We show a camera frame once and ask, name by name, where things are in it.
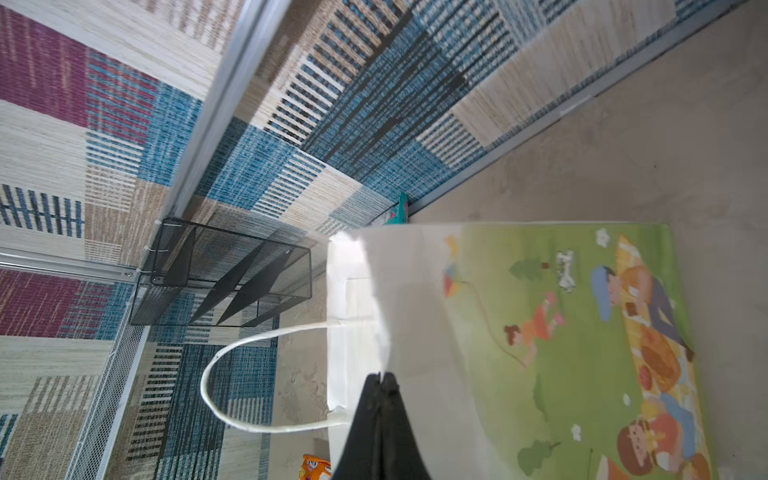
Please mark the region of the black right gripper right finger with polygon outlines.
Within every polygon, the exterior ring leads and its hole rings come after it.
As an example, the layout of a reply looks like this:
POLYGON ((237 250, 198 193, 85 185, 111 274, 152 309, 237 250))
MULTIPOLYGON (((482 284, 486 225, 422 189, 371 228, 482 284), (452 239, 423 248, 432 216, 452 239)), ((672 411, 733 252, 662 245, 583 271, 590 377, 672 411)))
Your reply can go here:
POLYGON ((395 375, 381 382, 381 479, 430 479, 421 458, 395 375))

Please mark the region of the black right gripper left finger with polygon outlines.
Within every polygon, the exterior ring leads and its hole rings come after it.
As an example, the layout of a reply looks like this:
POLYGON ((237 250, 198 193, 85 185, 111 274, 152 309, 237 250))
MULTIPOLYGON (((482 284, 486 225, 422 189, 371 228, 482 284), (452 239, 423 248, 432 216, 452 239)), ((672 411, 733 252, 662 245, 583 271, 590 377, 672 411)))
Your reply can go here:
POLYGON ((357 409, 333 479, 381 479, 381 381, 366 377, 357 409))

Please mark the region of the orange snack bag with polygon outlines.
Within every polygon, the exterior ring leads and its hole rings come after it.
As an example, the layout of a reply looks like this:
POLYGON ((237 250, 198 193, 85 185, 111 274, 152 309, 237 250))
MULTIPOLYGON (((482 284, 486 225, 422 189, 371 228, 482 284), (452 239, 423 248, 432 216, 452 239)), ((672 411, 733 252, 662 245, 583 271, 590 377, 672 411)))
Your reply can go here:
POLYGON ((309 454, 303 456, 299 480, 330 480, 331 478, 332 469, 329 461, 309 454))

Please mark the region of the white illustrated paper bag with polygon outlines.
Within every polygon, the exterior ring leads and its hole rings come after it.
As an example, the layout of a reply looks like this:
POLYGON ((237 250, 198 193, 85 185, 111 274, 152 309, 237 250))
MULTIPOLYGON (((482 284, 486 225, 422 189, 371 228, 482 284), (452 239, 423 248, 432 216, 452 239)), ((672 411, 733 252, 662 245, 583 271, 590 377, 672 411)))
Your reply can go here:
POLYGON ((714 479, 663 224, 340 232, 326 257, 332 478, 370 374, 430 479, 714 479))

